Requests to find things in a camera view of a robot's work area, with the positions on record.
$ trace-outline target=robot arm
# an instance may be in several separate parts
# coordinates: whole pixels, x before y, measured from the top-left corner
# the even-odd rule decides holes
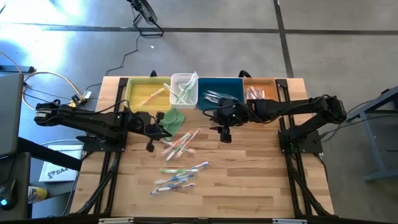
[[[289,128],[289,141],[295,142],[325,124],[340,124],[346,119],[343,103],[335,96],[323,95],[307,100],[276,102],[274,100],[248,100],[242,104],[236,100],[222,98],[219,108],[213,112],[211,120],[218,123],[221,142],[231,142],[230,126],[240,126],[247,122],[271,123],[279,116],[316,113],[300,126]]]
[[[99,113],[61,105],[58,100],[38,103],[36,111],[34,118],[36,124],[40,126],[61,124],[86,131],[92,136],[78,136],[77,138],[84,143],[97,142],[97,147],[103,151],[118,151],[117,148],[124,150],[128,132],[148,136],[151,139],[147,146],[148,151],[153,151],[152,140],[171,136],[159,124],[164,117],[164,113],[159,112],[156,122],[152,124],[150,122],[152,116],[148,112],[133,113],[128,110]]]

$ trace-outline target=white basket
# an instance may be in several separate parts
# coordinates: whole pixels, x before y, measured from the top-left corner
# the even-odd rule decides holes
[[[171,90],[179,96],[182,91],[181,88],[184,88],[185,85],[193,77],[198,77],[198,74],[196,74],[196,72],[194,74],[187,74],[187,73],[173,74],[170,86]],[[198,103],[198,79],[196,79],[196,82],[193,85],[192,90],[186,97],[185,102],[186,103],[182,103],[181,101],[178,101],[178,98],[173,93],[170,92],[170,104],[172,105],[173,108],[178,110],[194,110],[197,107]]]

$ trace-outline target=gray floor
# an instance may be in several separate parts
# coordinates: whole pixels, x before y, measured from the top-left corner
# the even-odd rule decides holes
[[[164,27],[277,29],[272,0],[149,0]],[[398,2],[393,0],[280,0],[286,29],[397,30]],[[131,27],[124,0],[13,0],[0,22]],[[42,31],[40,27],[0,24],[0,50],[20,65],[67,76],[83,91],[117,67],[135,49],[135,32]],[[347,109],[397,85],[396,35],[287,35],[295,77],[305,79],[310,96],[337,95]],[[200,76],[236,76],[242,69],[255,77],[286,77],[279,34],[166,33],[164,38],[139,39],[139,51],[125,67],[109,75],[159,75],[196,71]],[[0,58],[1,64],[9,64]],[[38,75],[28,81],[36,89],[70,97],[61,79]],[[52,100],[51,97],[32,93]],[[93,109],[95,101],[88,105]],[[22,107],[20,136],[37,143],[81,134],[64,127],[43,128],[34,112]],[[322,131],[333,128],[332,125]],[[365,184],[374,171],[365,133],[356,125],[340,130],[324,144],[329,186],[337,215],[396,222],[397,179]],[[41,169],[33,162],[33,169]],[[65,197],[34,205],[34,217],[60,215]]]

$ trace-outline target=plastic packaging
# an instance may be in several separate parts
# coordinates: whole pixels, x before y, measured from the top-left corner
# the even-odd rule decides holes
[[[225,94],[225,93],[218,93],[216,91],[211,91],[207,90],[206,92],[203,93],[205,96],[205,99],[212,102],[212,103],[218,103],[218,100],[221,98],[227,98],[231,100],[237,100],[235,97]]]
[[[259,87],[249,86],[244,93],[247,100],[262,100],[266,98],[264,89]]]
[[[166,89],[168,89],[168,90],[171,92],[171,94],[173,94],[175,97],[177,97],[177,99],[179,99],[182,103],[187,104],[187,102],[185,102],[183,99],[181,99],[181,97],[180,97],[178,94],[176,94],[176,92],[174,92],[174,91],[171,89],[171,87],[169,87],[168,84],[163,83],[163,86],[164,86]]]
[[[155,184],[156,185],[160,185],[160,184],[164,184],[166,182],[177,181],[177,180],[182,180],[182,179],[189,179],[189,178],[192,178],[192,177],[193,177],[193,174],[181,175],[179,177],[174,176],[174,177],[172,177],[170,179],[167,179],[167,180],[156,180]]]
[[[162,143],[168,145],[168,146],[173,146],[173,143],[172,143],[172,142],[166,141],[166,140],[164,140],[164,139],[161,139],[160,141],[161,141]],[[192,148],[186,148],[186,147],[184,147],[182,150],[185,151],[185,152],[189,152],[189,153],[195,153],[195,150],[192,149]]]
[[[173,186],[173,187],[162,187],[162,188],[153,190],[150,194],[155,195],[155,194],[159,194],[162,192],[168,192],[170,190],[184,189],[187,187],[194,187],[194,186],[195,186],[195,184],[177,185],[177,186]]]
[[[198,128],[193,134],[190,139],[185,141],[184,145],[181,147],[181,149],[177,152],[177,158],[181,157],[182,153],[184,152],[182,149],[187,146],[187,144],[201,131],[201,128]]]

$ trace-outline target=wooden table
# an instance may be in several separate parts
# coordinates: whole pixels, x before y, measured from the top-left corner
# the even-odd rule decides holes
[[[120,77],[104,77],[97,110],[114,104]],[[287,79],[291,100],[307,98],[301,78]],[[266,93],[277,100],[276,92]],[[114,195],[112,216],[129,217],[228,217],[272,218],[294,217],[285,157],[280,153],[277,140],[279,122],[271,124],[249,123],[231,128],[233,142],[220,142],[220,135],[208,129],[212,124],[199,110],[183,111],[185,121],[180,129],[202,128],[202,132],[189,144],[194,155],[183,154],[165,165],[161,155],[162,143],[155,144],[155,152],[145,150],[148,138],[130,133],[126,151],[122,153],[118,181]],[[295,116],[296,124],[310,118],[310,114]],[[98,185],[103,152],[95,152],[83,162],[78,179],[72,212],[89,199]],[[161,174],[160,168],[187,168],[210,161],[209,168],[201,170],[191,190],[149,195],[154,182],[170,175]],[[317,200],[333,213],[325,171],[320,161],[311,154],[303,154],[307,184]],[[103,206],[108,188],[104,191]],[[300,208],[302,193],[298,190]]]

